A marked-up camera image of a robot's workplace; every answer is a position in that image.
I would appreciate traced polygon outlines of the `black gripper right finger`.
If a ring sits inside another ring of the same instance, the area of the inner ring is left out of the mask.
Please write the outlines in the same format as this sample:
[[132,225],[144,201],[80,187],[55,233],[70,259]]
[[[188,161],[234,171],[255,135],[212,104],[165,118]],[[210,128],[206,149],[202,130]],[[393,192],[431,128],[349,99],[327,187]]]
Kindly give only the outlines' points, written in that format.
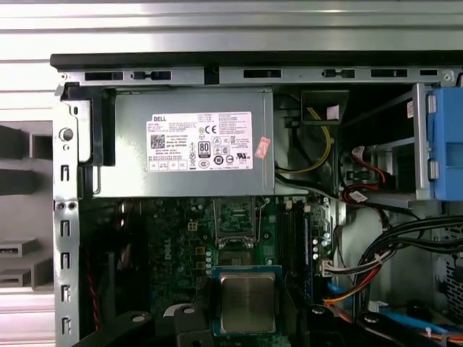
[[285,280],[279,281],[284,334],[292,346],[447,346],[449,338],[406,327],[391,318],[364,312],[349,322],[339,312],[308,304]]

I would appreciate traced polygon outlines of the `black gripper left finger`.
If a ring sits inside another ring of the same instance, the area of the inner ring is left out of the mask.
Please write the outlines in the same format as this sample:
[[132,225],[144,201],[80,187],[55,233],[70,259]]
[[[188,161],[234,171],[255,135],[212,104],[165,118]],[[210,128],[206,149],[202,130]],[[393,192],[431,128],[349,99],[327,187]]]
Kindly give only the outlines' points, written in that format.
[[78,346],[213,346],[214,282],[210,278],[193,302],[180,304],[172,316],[156,318],[148,312],[119,315],[91,333]]

